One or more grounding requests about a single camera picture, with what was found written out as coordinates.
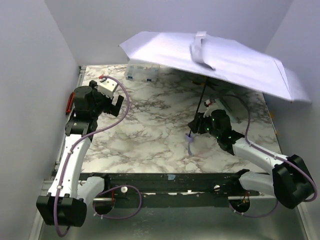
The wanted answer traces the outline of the lilac umbrella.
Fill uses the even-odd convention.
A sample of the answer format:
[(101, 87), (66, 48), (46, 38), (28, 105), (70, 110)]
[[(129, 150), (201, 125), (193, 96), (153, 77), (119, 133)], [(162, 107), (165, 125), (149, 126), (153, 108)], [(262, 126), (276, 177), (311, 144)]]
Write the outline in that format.
[(130, 60), (207, 76), (290, 102), (311, 102), (294, 71), (236, 40), (201, 31), (142, 31), (119, 46)]

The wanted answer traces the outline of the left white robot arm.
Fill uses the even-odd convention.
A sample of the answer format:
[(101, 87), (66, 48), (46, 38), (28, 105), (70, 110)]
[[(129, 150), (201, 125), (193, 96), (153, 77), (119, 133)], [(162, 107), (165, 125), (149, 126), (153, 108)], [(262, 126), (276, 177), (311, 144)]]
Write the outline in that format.
[(64, 149), (55, 178), (45, 196), (39, 196), (36, 207), (49, 226), (81, 227), (94, 198), (109, 187), (106, 175), (92, 173), (79, 184), (84, 158), (96, 134), (101, 114), (117, 117), (123, 96), (113, 104), (119, 83), (105, 76), (99, 82), (77, 87), (70, 96), (66, 112)]

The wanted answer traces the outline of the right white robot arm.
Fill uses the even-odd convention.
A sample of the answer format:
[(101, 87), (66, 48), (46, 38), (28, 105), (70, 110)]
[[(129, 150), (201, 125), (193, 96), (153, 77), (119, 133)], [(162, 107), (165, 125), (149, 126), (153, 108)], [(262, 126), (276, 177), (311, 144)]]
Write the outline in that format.
[(237, 181), (244, 190), (274, 196), (288, 209), (317, 197), (315, 182), (300, 156), (278, 154), (249, 141), (246, 134), (232, 129), (225, 110), (217, 109), (210, 114), (198, 112), (188, 127), (193, 134), (211, 135), (223, 151), (246, 159), (266, 172), (239, 171)]

